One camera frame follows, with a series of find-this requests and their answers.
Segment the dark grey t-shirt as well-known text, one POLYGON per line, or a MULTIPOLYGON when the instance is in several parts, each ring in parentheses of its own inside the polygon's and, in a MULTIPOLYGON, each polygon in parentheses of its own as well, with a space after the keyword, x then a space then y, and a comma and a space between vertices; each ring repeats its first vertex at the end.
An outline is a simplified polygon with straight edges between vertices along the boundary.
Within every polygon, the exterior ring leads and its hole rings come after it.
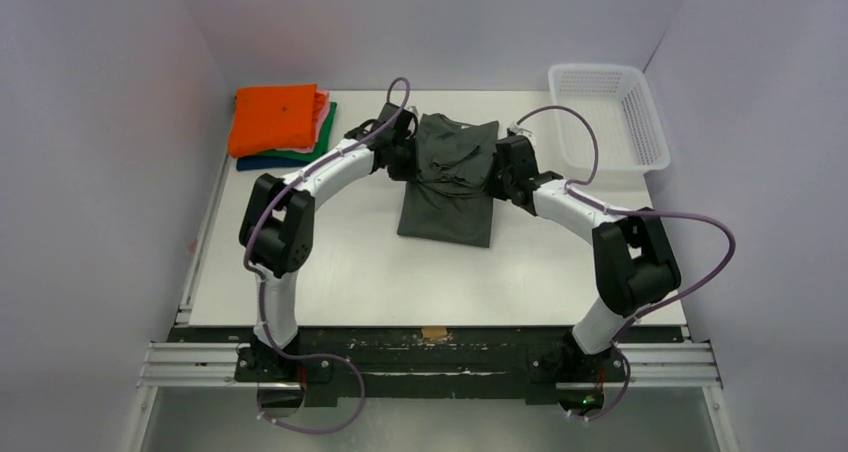
POLYGON ((416 133, 418 172, 406 183, 402 237, 488 248, 494 199, 485 192, 500 123, 425 114, 416 133))

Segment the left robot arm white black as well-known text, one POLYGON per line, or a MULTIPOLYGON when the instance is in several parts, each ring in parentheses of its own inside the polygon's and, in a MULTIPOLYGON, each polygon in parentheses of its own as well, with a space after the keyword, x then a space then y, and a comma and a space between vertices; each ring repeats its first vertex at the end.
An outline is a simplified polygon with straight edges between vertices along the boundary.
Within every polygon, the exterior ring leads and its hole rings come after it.
POLYGON ((254 183, 239 231, 243 264, 257 283, 254 334, 266 348, 259 367, 272 380, 297 371, 296 284, 313 250, 316 213, 353 182, 384 169, 408 180, 416 174, 415 112, 385 103, 380 115, 348 131, 337 146, 283 177, 261 175, 254 183))

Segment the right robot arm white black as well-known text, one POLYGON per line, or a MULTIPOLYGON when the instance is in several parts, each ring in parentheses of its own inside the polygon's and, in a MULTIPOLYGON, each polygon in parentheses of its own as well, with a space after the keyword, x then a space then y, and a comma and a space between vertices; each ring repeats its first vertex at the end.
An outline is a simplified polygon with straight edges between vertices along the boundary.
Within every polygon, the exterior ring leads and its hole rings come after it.
POLYGON ((572 328, 561 353, 564 371, 584 379, 596 371, 628 320, 681 285, 681 273, 662 221, 647 208, 615 212, 607 203, 541 172, 526 137, 495 144, 485 190, 530 215, 548 220, 592 247, 598 298, 572 328))

